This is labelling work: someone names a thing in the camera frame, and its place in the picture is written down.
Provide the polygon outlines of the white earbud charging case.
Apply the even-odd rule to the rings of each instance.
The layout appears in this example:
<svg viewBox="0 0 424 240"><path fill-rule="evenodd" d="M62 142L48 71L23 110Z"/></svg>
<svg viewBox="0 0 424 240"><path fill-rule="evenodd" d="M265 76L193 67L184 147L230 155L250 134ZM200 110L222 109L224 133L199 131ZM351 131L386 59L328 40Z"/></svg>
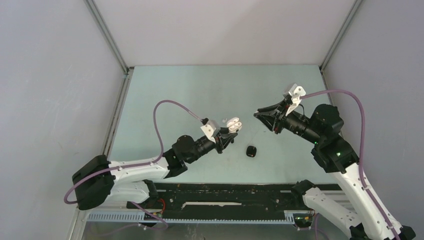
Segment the white earbud charging case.
<svg viewBox="0 0 424 240"><path fill-rule="evenodd" d="M242 129L242 122L239 117L233 117L226 122L229 133L237 133Z"/></svg>

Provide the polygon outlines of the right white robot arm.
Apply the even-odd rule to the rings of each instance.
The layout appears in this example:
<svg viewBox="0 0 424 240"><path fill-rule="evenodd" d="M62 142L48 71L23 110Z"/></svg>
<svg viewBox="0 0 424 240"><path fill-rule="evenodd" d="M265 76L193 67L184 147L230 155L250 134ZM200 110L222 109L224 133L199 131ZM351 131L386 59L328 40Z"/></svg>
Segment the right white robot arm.
<svg viewBox="0 0 424 240"><path fill-rule="evenodd" d="M339 134L344 121L338 108L318 105L311 117L290 110L287 100L259 108L254 117L270 131L280 134L286 129L312 143L314 160L332 176L353 210L326 196L309 180L291 189L291 204L297 209L308 207L338 227L351 240L412 240L414 230L397 221L382 204L365 177L360 177L360 160L352 146Z"/></svg>

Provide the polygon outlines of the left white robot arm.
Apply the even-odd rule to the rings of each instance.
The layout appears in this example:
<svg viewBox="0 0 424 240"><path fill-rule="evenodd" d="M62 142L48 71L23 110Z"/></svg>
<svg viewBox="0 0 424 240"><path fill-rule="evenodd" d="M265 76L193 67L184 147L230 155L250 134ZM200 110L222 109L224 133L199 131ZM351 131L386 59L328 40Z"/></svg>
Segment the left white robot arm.
<svg viewBox="0 0 424 240"><path fill-rule="evenodd" d="M104 154L95 156L72 176L77 207L85 211L107 201L123 201L153 208L158 202L154 180L181 175L189 164L212 150L222 153L241 128L240 122L220 129L206 124L201 127L201 138L182 135L161 157L136 160L129 165L109 161Z"/></svg>

